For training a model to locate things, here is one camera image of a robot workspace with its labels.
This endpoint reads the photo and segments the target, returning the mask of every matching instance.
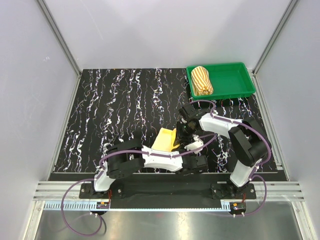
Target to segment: white panel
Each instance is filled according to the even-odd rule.
[[[289,0],[46,0],[79,66],[253,68]]]
[[[292,180],[320,236],[320,1],[301,0],[258,79]]]
[[[35,0],[0,1],[0,235],[20,240],[76,75]]]

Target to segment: marble pattern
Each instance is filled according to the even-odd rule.
[[[151,147],[161,127],[175,127],[178,110],[189,99],[184,68],[83,70],[54,172],[95,172],[108,147],[132,138]],[[254,95],[215,103],[216,114],[254,117],[264,128]],[[237,161],[224,136],[218,136],[201,154],[207,156],[209,172],[232,172]],[[274,159],[261,171],[276,172]],[[144,168],[141,172],[166,171]]]

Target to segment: beige cloth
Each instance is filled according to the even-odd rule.
[[[214,92],[209,79],[209,72],[203,66],[197,66],[191,71],[191,80],[195,95],[210,95]]]

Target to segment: striped cloth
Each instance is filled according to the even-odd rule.
[[[209,79],[209,72],[203,66],[197,66],[191,71],[191,80],[195,95],[210,95],[214,92]]]

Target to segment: yellow cloth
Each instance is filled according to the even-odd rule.
[[[155,141],[152,145],[152,149],[172,152],[173,149],[179,147],[180,144],[174,146],[176,139],[177,129],[169,130],[166,128],[161,128],[159,134],[156,136]]]
[[[197,66],[191,71],[191,80],[195,95],[210,95],[214,92],[209,79],[209,72],[203,66]]]

